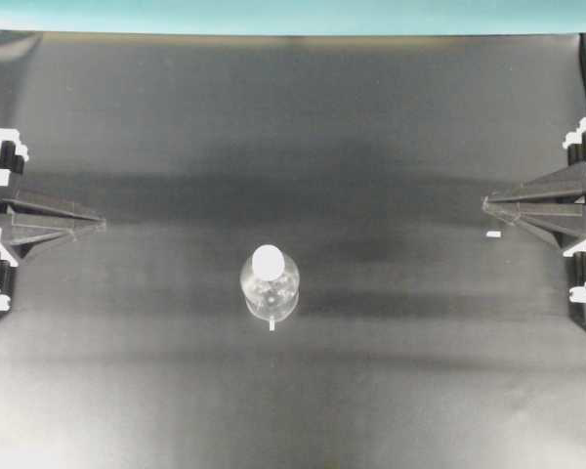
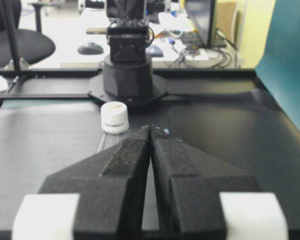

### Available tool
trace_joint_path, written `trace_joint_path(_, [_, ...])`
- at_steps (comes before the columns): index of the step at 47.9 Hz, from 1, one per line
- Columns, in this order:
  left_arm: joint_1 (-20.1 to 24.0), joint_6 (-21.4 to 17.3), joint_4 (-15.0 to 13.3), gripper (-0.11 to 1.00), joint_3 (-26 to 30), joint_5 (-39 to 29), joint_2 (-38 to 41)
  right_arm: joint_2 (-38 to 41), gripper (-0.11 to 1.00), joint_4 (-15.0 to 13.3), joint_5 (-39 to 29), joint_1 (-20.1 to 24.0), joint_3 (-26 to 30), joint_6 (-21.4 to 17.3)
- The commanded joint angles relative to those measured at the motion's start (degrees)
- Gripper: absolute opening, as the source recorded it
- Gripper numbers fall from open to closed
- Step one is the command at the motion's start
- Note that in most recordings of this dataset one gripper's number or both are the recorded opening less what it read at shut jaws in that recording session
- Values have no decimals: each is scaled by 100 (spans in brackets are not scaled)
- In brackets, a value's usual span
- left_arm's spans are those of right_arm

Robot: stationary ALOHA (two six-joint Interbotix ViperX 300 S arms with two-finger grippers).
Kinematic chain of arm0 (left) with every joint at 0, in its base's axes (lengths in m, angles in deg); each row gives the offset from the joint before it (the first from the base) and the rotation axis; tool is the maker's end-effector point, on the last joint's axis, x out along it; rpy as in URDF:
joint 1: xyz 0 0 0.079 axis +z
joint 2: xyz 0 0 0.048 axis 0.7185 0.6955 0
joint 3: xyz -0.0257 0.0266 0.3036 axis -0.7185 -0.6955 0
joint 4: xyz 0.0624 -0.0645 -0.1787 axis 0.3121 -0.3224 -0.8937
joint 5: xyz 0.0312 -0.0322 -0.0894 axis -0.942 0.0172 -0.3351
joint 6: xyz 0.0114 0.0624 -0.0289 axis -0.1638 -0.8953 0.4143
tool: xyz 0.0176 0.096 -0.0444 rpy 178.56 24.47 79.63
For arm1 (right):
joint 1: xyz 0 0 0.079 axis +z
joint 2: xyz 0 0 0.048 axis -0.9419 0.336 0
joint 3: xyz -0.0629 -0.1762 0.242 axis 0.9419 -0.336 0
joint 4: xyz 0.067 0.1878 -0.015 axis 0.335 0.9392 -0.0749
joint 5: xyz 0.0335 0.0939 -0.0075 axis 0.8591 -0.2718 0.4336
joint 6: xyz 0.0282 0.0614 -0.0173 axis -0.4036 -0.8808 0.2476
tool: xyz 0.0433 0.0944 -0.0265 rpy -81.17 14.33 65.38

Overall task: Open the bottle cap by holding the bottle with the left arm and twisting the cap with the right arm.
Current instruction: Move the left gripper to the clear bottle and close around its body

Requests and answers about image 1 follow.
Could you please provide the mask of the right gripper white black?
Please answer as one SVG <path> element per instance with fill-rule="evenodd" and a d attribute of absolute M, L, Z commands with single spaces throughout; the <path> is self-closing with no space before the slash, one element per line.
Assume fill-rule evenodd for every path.
<path fill-rule="evenodd" d="M 568 167 L 493 192 L 483 202 L 486 214 L 536 235 L 572 258 L 575 280 L 569 300 L 586 304 L 586 117 L 566 134 L 563 147 Z M 541 203 L 560 198 L 572 198 L 574 203 Z"/>

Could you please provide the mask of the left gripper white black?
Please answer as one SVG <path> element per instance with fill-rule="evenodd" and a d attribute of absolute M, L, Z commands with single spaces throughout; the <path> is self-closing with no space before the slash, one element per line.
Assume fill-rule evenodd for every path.
<path fill-rule="evenodd" d="M 105 218 L 82 204 L 19 188 L 28 160 L 20 131 L 0 128 L 0 313 L 11 309 L 22 261 L 106 228 Z"/>

